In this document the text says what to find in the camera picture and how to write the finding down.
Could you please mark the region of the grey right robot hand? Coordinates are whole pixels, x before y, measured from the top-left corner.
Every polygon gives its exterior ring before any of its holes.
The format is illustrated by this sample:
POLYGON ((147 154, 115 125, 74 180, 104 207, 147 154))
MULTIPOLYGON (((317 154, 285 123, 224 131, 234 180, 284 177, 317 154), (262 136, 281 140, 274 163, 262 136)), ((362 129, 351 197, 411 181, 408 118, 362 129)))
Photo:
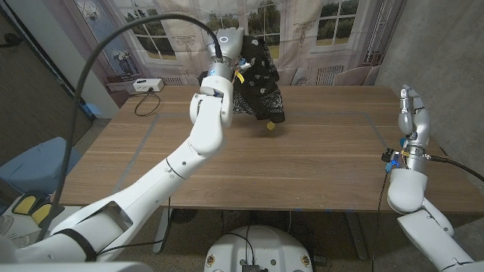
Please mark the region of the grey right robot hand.
POLYGON ((424 154, 430 141, 430 114, 421 96, 408 85, 402 86, 399 105, 398 126, 405 135, 402 146, 405 167, 425 174, 427 160, 424 154))

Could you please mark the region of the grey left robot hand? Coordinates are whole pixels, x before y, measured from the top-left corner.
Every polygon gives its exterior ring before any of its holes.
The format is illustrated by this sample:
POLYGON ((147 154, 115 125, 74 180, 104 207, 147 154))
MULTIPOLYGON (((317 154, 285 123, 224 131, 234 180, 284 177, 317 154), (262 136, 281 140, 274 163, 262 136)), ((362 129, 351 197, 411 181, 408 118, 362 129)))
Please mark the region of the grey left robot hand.
POLYGON ((209 37, 206 49, 209 53, 210 63, 207 71, 208 76, 221 76, 231 80, 234 75, 234 68, 239 62, 239 56, 243 47, 245 30, 243 27, 230 27, 218 29, 215 36, 220 45, 222 59, 216 56, 215 42, 209 37))

